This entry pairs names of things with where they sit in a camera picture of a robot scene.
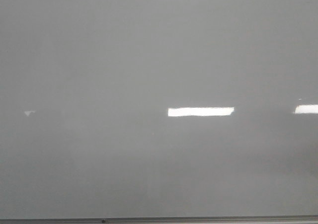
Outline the grey aluminium whiteboard frame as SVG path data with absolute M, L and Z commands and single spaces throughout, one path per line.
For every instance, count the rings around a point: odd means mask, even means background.
M 0 222 L 2 224 L 316 224 L 318 216 L 1 219 Z

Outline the white whiteboard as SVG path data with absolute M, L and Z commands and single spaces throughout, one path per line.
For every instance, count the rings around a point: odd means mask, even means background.
M 0 0 L 2 219 L 318 212 L 318 0 Z

